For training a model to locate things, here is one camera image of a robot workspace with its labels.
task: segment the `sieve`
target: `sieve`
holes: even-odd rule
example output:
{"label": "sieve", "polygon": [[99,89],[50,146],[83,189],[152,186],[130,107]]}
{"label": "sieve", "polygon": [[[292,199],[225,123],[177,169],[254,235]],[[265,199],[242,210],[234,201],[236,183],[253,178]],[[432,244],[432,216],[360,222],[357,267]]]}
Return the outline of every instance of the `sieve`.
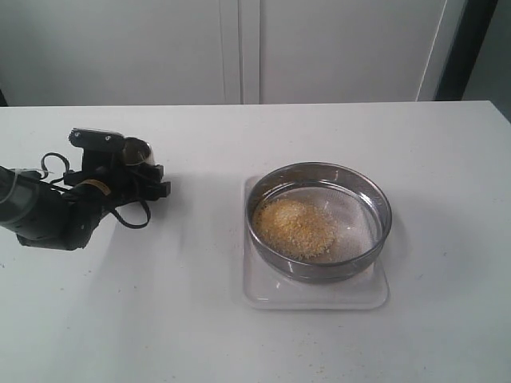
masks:
{"label": "sieve", "polygon": [[[335,225],[329,251],[293,259],[268,246],[252,221],[258,209],[293,199],[323,209]],[[301,163],[277,169],[250,191],[245,219],[251,241],[270,266],[302,282],[336,282],[364,271],[378,257],[392,226],[392,210],[381,189],[362,174],[334,164]]]}

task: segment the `clear plastic tray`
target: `clear plastic tray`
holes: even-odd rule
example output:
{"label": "clear plastic tray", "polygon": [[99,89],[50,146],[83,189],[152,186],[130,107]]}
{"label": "clear plastic tray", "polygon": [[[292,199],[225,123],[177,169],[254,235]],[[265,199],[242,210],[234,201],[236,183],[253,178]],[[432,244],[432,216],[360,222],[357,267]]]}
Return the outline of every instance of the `clear plastic tray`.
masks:
{"label": "clear plastic tray", "polygon": [[[244,200],[258,179],[247,180]],[[243,292],[245,301],[256,309],[370,310],[385,303],[389,285],[379,259],[342,282],[314,285],[292,280],[264,262],[244,224]]]}

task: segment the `white wall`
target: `white wall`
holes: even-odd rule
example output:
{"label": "white wall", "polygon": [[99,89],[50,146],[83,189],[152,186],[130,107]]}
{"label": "white wall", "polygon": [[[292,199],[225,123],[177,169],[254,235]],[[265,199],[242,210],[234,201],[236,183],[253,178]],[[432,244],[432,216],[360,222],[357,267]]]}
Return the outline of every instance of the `white wall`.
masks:
{"label": "white wall", "polygon": [[463,96],[491,100],[511,120],[511,2],[500,0]]}
{"label": "white wall", "polygon": [[[237,1],[0,0],[0,88],[10,105],[239,102],[225,5]],[[236,34],[227,63],[222,28]]]}
{"label": "white wall", "polygon": [[[433,84],[421,97],[432,99],[463,5],[464,0],[261,0],[260,100],[415,101],[435,53],[436,68],[426,76]],[[440,48],[433,52],[435,45]]]}

